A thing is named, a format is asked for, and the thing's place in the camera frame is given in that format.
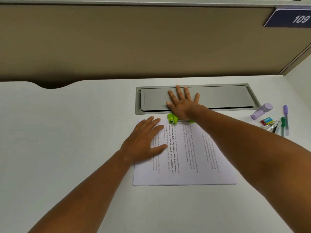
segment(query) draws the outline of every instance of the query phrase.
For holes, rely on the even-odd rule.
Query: desk surface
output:
[[[94,80],[60,89],[1,82],[1,232],[27,232],[119,149],[137,119],[148,117],[135,115],[136,86],[177,83],[249,83],[261,104],[274,105],[267,116],[281,117],[288,105],[289,139],[311,150],[311,112],[280,75]],[[222,113],[259,125],[250,110]],[[132,167],[99,232],[291,232],[263,196],[236,175],[237,185],[134,187]]]

